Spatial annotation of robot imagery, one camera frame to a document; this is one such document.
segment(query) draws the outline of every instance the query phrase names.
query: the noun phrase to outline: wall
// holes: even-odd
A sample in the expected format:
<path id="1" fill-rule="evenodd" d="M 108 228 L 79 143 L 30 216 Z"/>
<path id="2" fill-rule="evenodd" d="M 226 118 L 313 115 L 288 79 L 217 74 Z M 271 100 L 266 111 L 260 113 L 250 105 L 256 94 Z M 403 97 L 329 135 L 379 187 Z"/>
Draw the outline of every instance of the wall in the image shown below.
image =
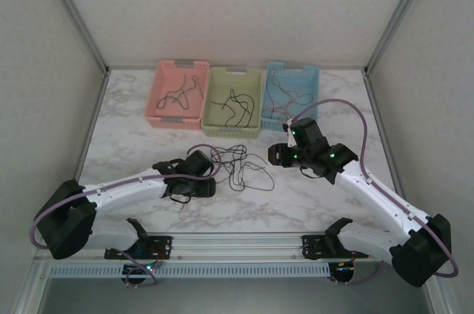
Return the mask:
<path id="1" fill-rule="evenodd" d="M 451 284 L 474 313 L 474 0 L 415 0 L 371 75 L 407 198 L 452 226 L 461 274 Z"/>
<path id="2" fill-rule="evenodd" d="M 0 313 L 35 249 L 33 216 L 74 167 L 101 85 L 58 0 L 0 0 Z"/>
<path id="3" fill-rule="evenodd" d="M 111 66 L 159 59 L 363 67 L 398 0 L 73 0 Z"/>

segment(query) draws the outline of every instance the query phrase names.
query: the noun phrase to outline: basket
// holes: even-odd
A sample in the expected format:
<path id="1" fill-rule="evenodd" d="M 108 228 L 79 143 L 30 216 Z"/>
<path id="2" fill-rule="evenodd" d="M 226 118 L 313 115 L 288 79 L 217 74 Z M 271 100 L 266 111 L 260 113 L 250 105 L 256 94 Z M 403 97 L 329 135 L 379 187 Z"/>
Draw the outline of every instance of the basket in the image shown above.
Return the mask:
<path id="1" fill-rule="evenodd" d="M 272 61 L 267 68 L 261 127 L 283 131 L 288 116 L 295 116 L 318 101 L 319 68 L 303 66 L 299 69 Z M 317 108 L 306 116 L 317 119 Z"/>
<path id="2" fill-rule="evenodd" d="M 150 125 L 201 129 L 208 71 L 205 61 L 160 61 L 144 115 Z"/>
<path id="3" fill-rule="evenodd" d="M 260 130 L 264 87 L 262 71 L 214 67 L 210 69 L 207 86 L 201 121 L 205 134 L 221 138 L 256 138 Z"/>

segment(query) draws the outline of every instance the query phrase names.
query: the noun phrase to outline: marble surface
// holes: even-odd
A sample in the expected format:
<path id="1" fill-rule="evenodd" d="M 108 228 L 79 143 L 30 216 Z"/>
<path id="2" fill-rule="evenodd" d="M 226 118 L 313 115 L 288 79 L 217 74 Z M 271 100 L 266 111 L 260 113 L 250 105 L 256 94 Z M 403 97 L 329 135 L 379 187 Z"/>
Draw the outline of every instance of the marble surface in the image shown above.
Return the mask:
<path id="1" fill-rule="evenodd" d="M 267 157 L 267 148 L 285 142 L 285 134 L 261 130 L 257 139 L 208 138 L 202 131 L 153 129 L 144 108 L 153 81 L 151 70 L 114 70 L 110 77 L 93 139 L 87 153 L 81 184 L 113 181 L 146 170 L 157 161 L 185 157 L 195 144 L 231 147 L 246 144 L 249 153 Z M 321 71 L 320 99 L 343 98 L 361 108 L 367 117 L 367 166 L 392 187 L 387 161 L 360 71 Z M 346 144 L 360 153 L 362 123 L 343 104 L 319 107 L 319 126 L 331 144 Z M 380 222 L 358 201 L 325 179 L 312 180 L 298 169 L 267 165 L 275 179 L 272 192 L 246 189 L 236 192 L 218 184 L 216 195 L 193 199 L 182 206 L 168 198 L 133 205 L 112 218 L 137 218 L 148 232 L 228 233 L 322 231 L 340 217 L 369 227 Z M 222 170 L 217 180 L 227 174 Z M 270 185 L 260 173 L 248 173 L 249 185 Z"/>

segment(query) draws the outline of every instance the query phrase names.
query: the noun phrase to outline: blue basket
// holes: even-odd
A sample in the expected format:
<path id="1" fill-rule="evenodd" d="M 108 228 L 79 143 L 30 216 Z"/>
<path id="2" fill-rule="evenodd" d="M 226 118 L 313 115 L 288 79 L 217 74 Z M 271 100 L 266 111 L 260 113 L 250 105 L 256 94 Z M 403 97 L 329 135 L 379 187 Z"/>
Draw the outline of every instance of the blue basket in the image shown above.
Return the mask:
<path id="1" fill-rule="evenodd" d="M 303 69 L 295 70 L 287 66 L 285 69 L 284 62 L 270 62 L 267 68 L 261 127 L 283 131 L 281 126 L 288 120 L 284 112 L 295 116 L 318 101 L 318 82 L 319 68 L 317 67 L 303 66 Z M 317 115 L 318 111 L 315 107 L 306 116 L 317 120 Z"/>

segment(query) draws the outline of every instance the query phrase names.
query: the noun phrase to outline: white wall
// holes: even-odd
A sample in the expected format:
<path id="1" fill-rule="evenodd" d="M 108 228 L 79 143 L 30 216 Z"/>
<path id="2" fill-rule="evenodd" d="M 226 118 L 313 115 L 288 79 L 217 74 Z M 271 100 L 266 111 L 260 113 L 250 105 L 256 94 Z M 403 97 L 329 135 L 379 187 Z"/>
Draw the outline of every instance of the white wall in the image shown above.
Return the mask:
<path id="1" fill-rule="evenodd" d="M 109 65 L 363 67 L 398 0 L 73 0 Z"/>
<path id="2" fill-rule="evenodd" d="M 33 216 L 72 178 L 101 84 L 58 0 L 0 0 L 0 313 L 35 249 Z"/>
<path id="3" fill-rule="evenodd" d="M 407 198 L 451 222 L 461 274 L 442 281 L 474 313 L 474 0 L 415 0 L 371 79 Z"/>

